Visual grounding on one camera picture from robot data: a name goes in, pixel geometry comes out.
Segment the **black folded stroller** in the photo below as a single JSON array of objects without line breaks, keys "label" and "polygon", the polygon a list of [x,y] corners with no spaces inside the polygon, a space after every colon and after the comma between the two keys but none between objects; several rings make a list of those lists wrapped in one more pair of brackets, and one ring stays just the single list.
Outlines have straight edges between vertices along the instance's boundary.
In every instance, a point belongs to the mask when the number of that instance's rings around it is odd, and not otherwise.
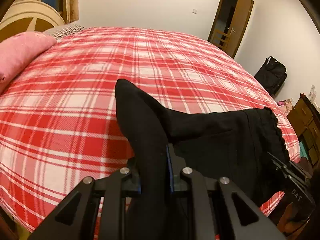
[{"label": "black folded stroller", "polygon": [[286,67],[274,57],[269,56],[254,78],[270,95],[276,95],[287,78]]}]

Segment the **striped grey pillow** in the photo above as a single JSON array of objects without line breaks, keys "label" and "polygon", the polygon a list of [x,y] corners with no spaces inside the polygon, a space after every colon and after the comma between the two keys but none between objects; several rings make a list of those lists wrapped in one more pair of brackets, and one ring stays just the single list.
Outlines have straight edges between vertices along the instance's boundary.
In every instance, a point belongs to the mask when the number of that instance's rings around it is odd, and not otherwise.
[{"label": "striped grey pillow", "polygon": [[43,33],[55,38],[56,40],[60,40],[64,37],[74,35],[83,30],[85,30],[84,26],[71,23],[50,28],[48,30],[45,30]]}]

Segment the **brown wooden door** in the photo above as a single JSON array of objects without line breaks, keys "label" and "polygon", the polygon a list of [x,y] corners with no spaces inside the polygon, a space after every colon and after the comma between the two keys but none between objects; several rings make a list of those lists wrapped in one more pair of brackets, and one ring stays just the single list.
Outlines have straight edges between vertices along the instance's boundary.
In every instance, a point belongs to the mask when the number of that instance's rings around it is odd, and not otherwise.
[{"label": "brown wooden door", "polygon": [[229,40],[226,53],[234,58],[246,31],[253,9],[252,0],[238,0],[229,28]]}]

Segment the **dark wooden dresser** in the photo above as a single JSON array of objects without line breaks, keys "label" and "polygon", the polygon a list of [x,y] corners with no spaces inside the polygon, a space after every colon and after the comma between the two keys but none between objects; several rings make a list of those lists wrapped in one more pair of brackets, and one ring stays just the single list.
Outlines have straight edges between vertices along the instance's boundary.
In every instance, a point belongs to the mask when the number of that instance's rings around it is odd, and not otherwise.
[{"label": "dark wooden dresser", "polygon": [[309,163],[315,168],[319,163],[319,111],[302,93],[287,118],[306,150]]}]

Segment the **clothes pile on floor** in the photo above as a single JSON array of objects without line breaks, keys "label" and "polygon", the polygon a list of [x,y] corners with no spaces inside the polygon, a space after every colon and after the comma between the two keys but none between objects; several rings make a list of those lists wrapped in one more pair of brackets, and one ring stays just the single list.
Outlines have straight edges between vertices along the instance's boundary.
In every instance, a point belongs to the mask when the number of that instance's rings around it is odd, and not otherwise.
[{"label": "clothes pile on floor", "polygon": [[285,116],[288,116],[288,114],[293,109],[293,105],[292,105],[292,100],[291,99],[278,101],[277,105],[280,108],[281,113],[283,113]]}]

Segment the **cream wooden headboard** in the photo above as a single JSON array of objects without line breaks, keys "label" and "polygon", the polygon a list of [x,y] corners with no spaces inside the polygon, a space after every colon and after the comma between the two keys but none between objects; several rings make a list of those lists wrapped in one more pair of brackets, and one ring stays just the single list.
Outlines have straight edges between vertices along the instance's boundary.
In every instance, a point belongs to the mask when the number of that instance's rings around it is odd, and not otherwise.
[{"label": "cream wooden headboard", "polygon": [[1,20],[1,41],[22,32],[43,32],[61,25],[65,25],[64,19],[50,5],[35,0],[15,2]]}]

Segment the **beige patterned right curtain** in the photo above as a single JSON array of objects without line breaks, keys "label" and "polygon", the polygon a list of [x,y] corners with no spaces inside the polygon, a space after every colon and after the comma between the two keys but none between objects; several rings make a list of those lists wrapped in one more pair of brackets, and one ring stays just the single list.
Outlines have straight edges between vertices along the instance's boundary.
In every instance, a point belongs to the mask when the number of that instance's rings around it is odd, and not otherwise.
[{"label": "beige patterned right curtain", "polygon": [[79,19],[79,0],[66,0],[66,23]]}]

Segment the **pink folded quilt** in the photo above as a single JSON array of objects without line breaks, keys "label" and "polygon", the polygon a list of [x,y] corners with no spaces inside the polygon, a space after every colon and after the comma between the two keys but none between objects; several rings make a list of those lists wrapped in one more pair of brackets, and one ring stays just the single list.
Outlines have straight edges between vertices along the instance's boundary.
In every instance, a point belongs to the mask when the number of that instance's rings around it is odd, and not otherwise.
[{"label": "pink folded quilt", "polygon": [[19,33],[1,42],[1,92],[36,57],[56,43],[54,37],[37,31]]}]

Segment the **black pants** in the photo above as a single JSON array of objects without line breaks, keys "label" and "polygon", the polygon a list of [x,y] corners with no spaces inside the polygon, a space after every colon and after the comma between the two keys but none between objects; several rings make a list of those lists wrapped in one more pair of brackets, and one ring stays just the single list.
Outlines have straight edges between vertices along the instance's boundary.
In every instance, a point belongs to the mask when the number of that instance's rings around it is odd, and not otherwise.
[{"label": "black pants", "polygon": [[289,153],[269,108],[187,114],[163,107],[130,81],[115,86],[117,122],[136,159],[141,194],[128,214],[128,239],[180,239],[183,215],[170,191],[167,145],[208,178],[228,177],[257,206],[281,191],[271,155]]}]

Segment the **red plaid bed sheet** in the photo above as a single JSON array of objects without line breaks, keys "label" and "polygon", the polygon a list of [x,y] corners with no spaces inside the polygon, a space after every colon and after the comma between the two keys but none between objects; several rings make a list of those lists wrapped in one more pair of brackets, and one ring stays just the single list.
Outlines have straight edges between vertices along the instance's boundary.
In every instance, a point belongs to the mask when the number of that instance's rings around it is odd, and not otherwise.
[{"label": "red plaid bed sheet", "polygon": [[216,46],[172,31],[89,28],[42,53],[1,94],[1,207],[27,230],[82,178],[108,176],[131,157],[116,121],[121,78],[185,113],[269,107],[299,159],[277,103]]}]

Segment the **wooden chair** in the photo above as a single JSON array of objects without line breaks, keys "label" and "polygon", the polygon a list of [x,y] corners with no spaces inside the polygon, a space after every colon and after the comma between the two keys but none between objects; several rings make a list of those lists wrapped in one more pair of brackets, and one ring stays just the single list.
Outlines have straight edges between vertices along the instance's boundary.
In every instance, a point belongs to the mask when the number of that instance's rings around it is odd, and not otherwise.
[{"label": "wooden chair", "polygon": [[222,51],[226,52],[229,44],[230,35],[220,31],[219,29],[214,29],[210,42],[216,47],[220,48]]}]

